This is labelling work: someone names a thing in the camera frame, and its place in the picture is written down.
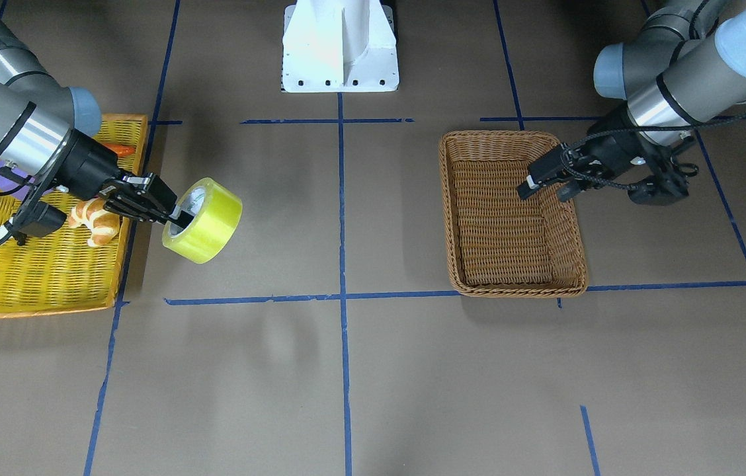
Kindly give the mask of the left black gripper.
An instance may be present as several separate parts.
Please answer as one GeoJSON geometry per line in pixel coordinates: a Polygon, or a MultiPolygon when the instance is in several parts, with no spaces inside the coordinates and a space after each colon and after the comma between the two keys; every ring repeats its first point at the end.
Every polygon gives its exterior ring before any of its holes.
{"type": "MultiPolygon", "coordinates": [[[[604,118],[593,124],[588,130],[589,135],[610,130],[620,130],[636,127],[630,118],[627,106],[618,106],[604,118]]],[[[638,132],[617,132],[599,138],[588,139],[581,147],[573,148],[567,155],[576,171],[581,174],[569,174],[563,165],[561,155],[564,144],[556,145],[539,159],[527,166],[527,175],[517,186],[517,193],[525,201],[545,187],[562,183],[557,190],[557,198],[561,202],[571,201],[579,193],[593,188],[594,182],[587,175],[597,176],[605,180],[616,180],[619,176],[632,169],[633,159],[644,156],[642,136],[638,132]]]]}

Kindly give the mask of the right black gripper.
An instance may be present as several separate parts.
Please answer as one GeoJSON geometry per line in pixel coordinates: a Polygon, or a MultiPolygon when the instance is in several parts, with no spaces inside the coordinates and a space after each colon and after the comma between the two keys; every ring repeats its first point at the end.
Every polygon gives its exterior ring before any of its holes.
{"type": "Polygon", "coordinates": [[[194,220],[158,175],[125,171],[113,151],[81,132],[68,132],[58,159],[56,183],[81,201],[101,198],[110,213],[137,221],[190,225],[194,220]]]}

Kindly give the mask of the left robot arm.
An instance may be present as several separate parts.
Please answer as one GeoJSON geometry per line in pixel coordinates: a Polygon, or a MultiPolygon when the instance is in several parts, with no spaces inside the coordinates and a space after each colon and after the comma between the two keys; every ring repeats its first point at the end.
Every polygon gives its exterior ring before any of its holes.
{"type": "Polygon", "coordinates": [[[525,200],[558,186],[569,201],[603,187],[630,201],[667,206],[688,196],[698,169],[679,162],[693,132],[725,126],[725,110],[746,105],[746,8],[722,19],[726,1],[669,1],[633,42],[606,46],[593,70],[597,93],[621,105],[572,145],[559,144],[529,166],[525,200]]]}

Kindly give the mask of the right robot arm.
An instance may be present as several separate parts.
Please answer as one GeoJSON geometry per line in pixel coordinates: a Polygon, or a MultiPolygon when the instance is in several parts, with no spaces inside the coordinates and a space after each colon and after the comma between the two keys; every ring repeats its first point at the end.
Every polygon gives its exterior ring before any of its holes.
{"type": "Polygon", "coordinates": [[[116,154],[95,141],[102,114],[93,94],[64,87],[0,19],[0,159],[34,178],[32,201],[63,186],[81,201],[138,221],[185,228],[194,214],[154,174],[121,169],[116,154]]]}

